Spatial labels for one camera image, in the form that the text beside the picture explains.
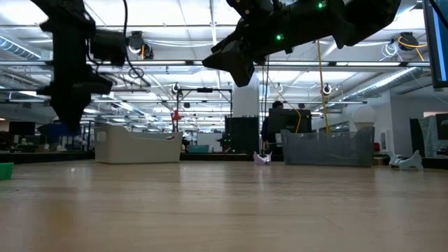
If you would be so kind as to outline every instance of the person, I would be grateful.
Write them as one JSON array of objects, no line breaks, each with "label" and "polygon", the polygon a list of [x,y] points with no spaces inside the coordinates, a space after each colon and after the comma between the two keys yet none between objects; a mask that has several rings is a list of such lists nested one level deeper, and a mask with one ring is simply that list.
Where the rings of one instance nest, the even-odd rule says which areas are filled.
[{"label": "person", "polygon": [[[273,109],[283,109],[283,103],[281,101],[276,101],[272,104]],[[263,121],[262,128],[261,128],[261,139],[263,142],[263,150],[265,150],[267,153],[275,152],[275,154],[280,154],[279,148],[277,148],[277,145],[275,144],[277,140],[275,139],[275,133],[268,133],[267,132],[267,121],[266,118]]]}]

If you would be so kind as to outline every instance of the ceiling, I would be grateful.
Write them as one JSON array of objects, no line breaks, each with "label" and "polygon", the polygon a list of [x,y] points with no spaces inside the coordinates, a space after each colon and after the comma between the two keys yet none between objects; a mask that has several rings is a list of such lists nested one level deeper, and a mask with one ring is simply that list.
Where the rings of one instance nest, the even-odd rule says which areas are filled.
[{"label": "ceiling", "polygon": [[[214,32],[216,40],[224,39],[235,29],[239,16],[235,10],[227,5],[226,0],[128,0],[129,22],[128,31],[143,31],[143,36],[150,43],[155,53],[154,60],[203,60],[210,54],[210,48],[214,44]],[[406,3],[416,1],[403,0]],[[85,0],[86,9],[96,20],[97,26],[104,29],[122,30],[124,20],[124,7],[122,0]],[[212,16],[215,21],[215,30],[212,29]],[[51,35],[42,32],[38,26],[46,20],[43,12],[30,0],[2,0],[0,2],[0,36],[4,36],[24,48],[50,55],[52,50]],[[322,55],[325,61],[338,62],[378,62],[378,61],[417,61],[420,60],[414,51],[398,51],[393,57],[385,57],[385,47],[391,39],[397,39],[401,32],[413,32],[420,43],[426,42],[425,24],[423,11],[412,9],[403,11],[395,21],[385,29],[377,32],[358,46],[345,47],[338,50],[334,47],[333,38],[321,40]],[[278,52],[270,56],[273,61],[316,61],[317,43],[306,43],[294,48],[293,53],[287,55]],[[425,48],[422,48],[423,56],[427,58]],[[137,55],[130,55],[131,60],[138,60]],[[9,52],[0,50],[0,60],[23,60]],[[43,83],[49,83],[51,71],[41,67],[11,66],[10,70],[19,74],[34,78]],[[113,98],[118,100],[140,100],[157,101],[158,99],[171,99],[171,88],[178,83],[182,88],[232,88],[232,78],[229,73],[218,72],[194,66],[171,66],[167,74],[165,66],[146,66],[146,79],[152,83],[151,88],[144,88],[145,92],[114,92]],[[336,89],[333,92],[348,92],[361,83],[368,81],[385,69],[360,68],[347,71],[345,68],[324,68],[323,81],[329,83]],[[127,74],[122,78],[130,79]],[[261,79],[262,72],[256,75]],[[320,99],[320,74],[314,68],[278,68],[269,73],[273,83],[282,90],[287,99],[294,100],[319,100]],[[123,82],[118,82],[114,88],[131,88]],[[229,111],[229,104],[225,98],[217,92],[201,94],[192,92],[185,99],[210,99],[222,100],[220,104],[191,104],[186,111]],[[277,91],[271,87],[269,100],[279,99]],[[169,109],[156,103],[129,104],[134,109],[143,111],[150,116],[158,116],[157,121],[163,126],[169,124]],[[133,115],[126,108],[112,108],[110,104],[93,104],[91,109],[102,113],[124,113]],[[209,113],[197,113],[204,116],[203,125],[206,121],[213,121],[212,127],[207,129],[222,128],[222,117],[224,114],[213,112],[214,118],[209,118]]]}]

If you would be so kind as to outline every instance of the white pillar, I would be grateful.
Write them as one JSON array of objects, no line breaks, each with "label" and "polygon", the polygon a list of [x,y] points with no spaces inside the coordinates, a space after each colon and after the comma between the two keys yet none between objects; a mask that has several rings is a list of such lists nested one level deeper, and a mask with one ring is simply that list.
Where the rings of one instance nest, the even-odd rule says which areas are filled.
[{"label": "white pillar", "polygon": [[255,117],[260,113],[260,81],[257,73],[246,87],[233,84],[233,117]]}]

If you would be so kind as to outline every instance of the wooden floor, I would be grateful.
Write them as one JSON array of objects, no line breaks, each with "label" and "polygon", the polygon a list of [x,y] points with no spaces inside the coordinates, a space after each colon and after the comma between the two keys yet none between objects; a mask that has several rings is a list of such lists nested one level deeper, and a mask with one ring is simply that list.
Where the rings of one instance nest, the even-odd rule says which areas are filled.
[{"label": "wooden floor", "polygon": [[448,172],[250,162],[27,164],[0,251],[448,251]]}]

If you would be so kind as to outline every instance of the gray plastic bin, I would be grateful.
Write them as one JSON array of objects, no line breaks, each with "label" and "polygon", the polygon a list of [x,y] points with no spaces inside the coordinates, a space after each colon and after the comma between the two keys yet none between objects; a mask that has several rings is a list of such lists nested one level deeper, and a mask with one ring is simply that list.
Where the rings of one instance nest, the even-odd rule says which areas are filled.
[{"label": "gray plastic bin", "polygon": [[371,167],[374,127],[358,132],[293,134],[281,131],[286,165],[341,165]]}]

